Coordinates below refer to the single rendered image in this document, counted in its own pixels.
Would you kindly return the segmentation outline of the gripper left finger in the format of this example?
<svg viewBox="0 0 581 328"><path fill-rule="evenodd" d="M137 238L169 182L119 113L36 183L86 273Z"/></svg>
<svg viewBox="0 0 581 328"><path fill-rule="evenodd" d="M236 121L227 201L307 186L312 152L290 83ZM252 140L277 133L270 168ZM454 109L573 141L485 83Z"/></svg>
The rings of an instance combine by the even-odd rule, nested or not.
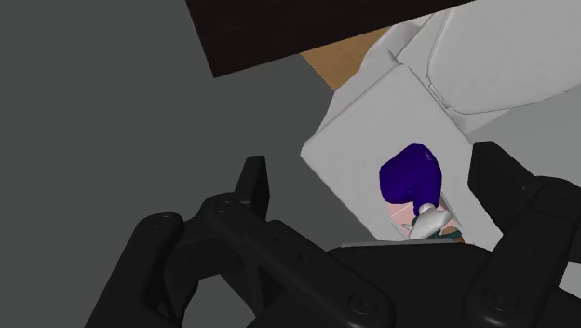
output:
<svg viewBox="0 0 581 328"><path fill-rule="evenodd" d="M84 328L182 328L200 280L220 275L253 312L247 328L394 328L389 296L288 225L266 220L265 159L232 193L136 225Z"/></svg>

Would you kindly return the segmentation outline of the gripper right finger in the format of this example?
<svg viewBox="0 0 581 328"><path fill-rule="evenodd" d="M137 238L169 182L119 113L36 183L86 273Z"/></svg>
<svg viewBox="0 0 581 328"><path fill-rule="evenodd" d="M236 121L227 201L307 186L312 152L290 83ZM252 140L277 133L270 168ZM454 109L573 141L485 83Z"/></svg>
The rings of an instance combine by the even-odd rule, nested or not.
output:
<svg viewBox="0 0 581 328"><path fill-rule="evenodd" d="M581 298L560 287L581 263L581 187L492 141L474 143L467 185L502 237L466 292L466 328L581 328Z"/></svg>

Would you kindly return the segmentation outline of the teal and brown small object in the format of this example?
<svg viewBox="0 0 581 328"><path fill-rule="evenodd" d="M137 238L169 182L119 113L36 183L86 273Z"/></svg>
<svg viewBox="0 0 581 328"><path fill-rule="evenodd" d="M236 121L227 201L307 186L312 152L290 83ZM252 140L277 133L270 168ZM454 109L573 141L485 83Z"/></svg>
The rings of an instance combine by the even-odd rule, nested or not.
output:
<svg viewBox="0 0 581 328"><path fill-rule="evenodd" d="M447 226L427 238L434 243L464 243L462 232L455 226Z"/></svg>

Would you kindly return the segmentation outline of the pink flat box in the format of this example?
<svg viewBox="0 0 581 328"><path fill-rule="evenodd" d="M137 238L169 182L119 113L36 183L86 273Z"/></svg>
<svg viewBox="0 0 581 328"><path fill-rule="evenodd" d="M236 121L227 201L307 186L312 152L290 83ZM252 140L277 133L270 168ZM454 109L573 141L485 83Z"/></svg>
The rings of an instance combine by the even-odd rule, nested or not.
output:
<svg viewBox="0 0 581 328"><path fill-rule="evenodd" d="M423 205L419 212L414 211L412 202L388 204L391 223L405 239L427 239L442 234L444 227L451 222L452 215L442 207Z"/></svg>

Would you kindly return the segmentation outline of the blue soap dispenser silver pump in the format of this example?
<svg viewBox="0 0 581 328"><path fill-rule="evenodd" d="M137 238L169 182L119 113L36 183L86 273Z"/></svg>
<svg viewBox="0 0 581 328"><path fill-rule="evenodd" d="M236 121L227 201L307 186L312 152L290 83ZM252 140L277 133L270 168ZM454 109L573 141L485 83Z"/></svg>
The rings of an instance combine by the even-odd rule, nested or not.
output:
<svg viewBox="0 0 581 328"><path fill-rule="evenodd" d="M432 152L421 143L411 143L379 170L381 195L387 203L412 203L414 219L404 227L408 239L433 239L453 218L439 210L442 173Z"/></svg>

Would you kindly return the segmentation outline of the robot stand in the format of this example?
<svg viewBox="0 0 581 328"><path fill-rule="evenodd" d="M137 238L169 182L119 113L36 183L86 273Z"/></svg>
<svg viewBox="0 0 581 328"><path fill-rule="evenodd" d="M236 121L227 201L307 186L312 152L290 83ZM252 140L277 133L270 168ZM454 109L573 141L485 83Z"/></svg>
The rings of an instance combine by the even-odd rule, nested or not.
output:
<svg viewBox="0 0 581 328"><path fill-rule="evenodd" d="M184 0L213 76L474 0Z"/></svg>

